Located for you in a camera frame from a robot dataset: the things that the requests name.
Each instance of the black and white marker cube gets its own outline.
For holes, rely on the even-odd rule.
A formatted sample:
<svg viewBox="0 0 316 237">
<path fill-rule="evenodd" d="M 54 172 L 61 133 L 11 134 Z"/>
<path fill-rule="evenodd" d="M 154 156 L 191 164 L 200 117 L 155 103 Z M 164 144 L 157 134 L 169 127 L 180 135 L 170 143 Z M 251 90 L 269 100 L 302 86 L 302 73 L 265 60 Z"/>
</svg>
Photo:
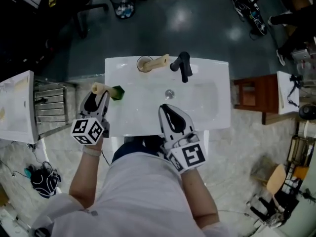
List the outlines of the black and white marker cube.
<svg viewBox="0 0 316 237">
<path fill-rule="evenodd" d="M 167 155 L 179 173 L 201 166 L 207 160 L 204 145 L 201 141 L 193 142 L 178 148 L 172 148 Z"/>
<path fill-rule="evenodd" d="M 97 144 L 104 128 L 96 118 L 82 118 L 73 121 L 71 136 L 82 145 Z"/>
</svg>

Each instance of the dark pants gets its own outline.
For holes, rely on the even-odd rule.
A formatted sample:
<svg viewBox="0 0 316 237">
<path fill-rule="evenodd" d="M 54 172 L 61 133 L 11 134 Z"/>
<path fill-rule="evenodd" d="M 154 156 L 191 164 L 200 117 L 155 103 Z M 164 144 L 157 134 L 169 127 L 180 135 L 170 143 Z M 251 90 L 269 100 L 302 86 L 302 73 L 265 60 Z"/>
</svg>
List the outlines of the dark pants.
<svg viewBox="0 0 316 237">
<path fill-rule="evenodd" d="M 265 206 L 265 208 L 268 210 L 267 214 L 263 214 L 262 212 L 258 211 L 255 207 L 250 207 L 250 210 L 256 214 L 263 222 L 268 220 L 272 215 L 276 213 L 275 207 L 271 204 L 269 204 L 267 201 L 265 201 L 262 197 L 259 198 L 259 201 Z"/>
<path fill-rule="evenodd" d="M 271 17 L 273 25 L 288 24 L 297 26 L 297 29 L 285 44 L 278 49 L 279 54 L 288 56 L 299 44 L 309 41 L 316 35 L 316 24 L 313 21 L 315 13 L 316 5 L 310 5 L 292 14 Z"/>
<path fill-rule="evenodd" d="M 163 144 L 163 139 L 159 136 L 144 136 L 135 137 L 131 142 L 126 142 L 114 153 L 112 163 L 117 159 L 135 152 L 143 152 L 153 156 L 158 156 L 161 152 L 160 146 Z"/>
</svg>

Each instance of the black chair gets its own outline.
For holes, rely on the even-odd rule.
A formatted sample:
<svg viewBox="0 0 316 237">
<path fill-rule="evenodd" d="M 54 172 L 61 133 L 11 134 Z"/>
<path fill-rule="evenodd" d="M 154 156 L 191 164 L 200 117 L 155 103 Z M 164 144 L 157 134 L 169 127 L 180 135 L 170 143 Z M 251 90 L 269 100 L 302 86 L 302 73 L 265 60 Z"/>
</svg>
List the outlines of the black chair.
<svg viewBox="0 0 316 237">
<path fill-rule="evenodd" d="M 41 0 L 38 12 L 45 20 L 54 20 L 55 28 L 61 28 L 68 22 L 70 17 L 73 18 L 76 30 L 79 36 L 84 39 L 87 36 L 87 24 L 79 21 L 78 13 L 95 8 L 103 8 L 104 11 L 109 10 L 106 3 L 89 4 L 91 0 L 56 0 L 57 3 L 53 7 L 49 7 L 48 0 Z"/>
</svg>

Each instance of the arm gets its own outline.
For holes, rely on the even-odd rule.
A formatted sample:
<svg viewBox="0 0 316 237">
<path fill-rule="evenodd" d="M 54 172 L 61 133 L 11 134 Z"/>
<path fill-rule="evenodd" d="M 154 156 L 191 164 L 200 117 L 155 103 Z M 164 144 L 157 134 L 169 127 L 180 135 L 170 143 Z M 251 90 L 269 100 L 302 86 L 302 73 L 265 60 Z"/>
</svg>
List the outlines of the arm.
<svg viewBox="0 0 316 237">
<path fill-rule="evenodd" d="M 183 189 L 197 225 L 205 226 L 219 222 L 215 202 L 196 169 L 181 174 Z"/>
<path fill-rule="evenodd" d="M 87 147 L 98 150 L 101 155 L 102 143 L 103 137 L 100 137 L 97 145 Z M 89 208 L 94 203 L 99 159 L 100 157 L 83 153 L 69 188 L 69 195 L 81 203 L 84 208 Z"/>
</svg>

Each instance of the hand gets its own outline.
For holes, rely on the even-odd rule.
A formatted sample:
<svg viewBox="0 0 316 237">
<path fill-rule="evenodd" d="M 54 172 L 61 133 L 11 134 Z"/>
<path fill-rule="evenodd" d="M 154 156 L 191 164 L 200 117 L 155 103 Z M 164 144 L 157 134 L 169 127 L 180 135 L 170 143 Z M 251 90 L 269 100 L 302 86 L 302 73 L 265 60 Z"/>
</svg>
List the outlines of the hand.
<svg viewBox="0 0 316 237">
<path fill-rule="evenodd" d="M 102 150 L 102 144 L 103 144 L 103 135 L 100 136 L 100 138 L 99 138 L 99 140 L 98 140 L 96 145 L 88 145 L 86 147 L 90 148 L 90 149 L 101 151 Z"/>
</svg>

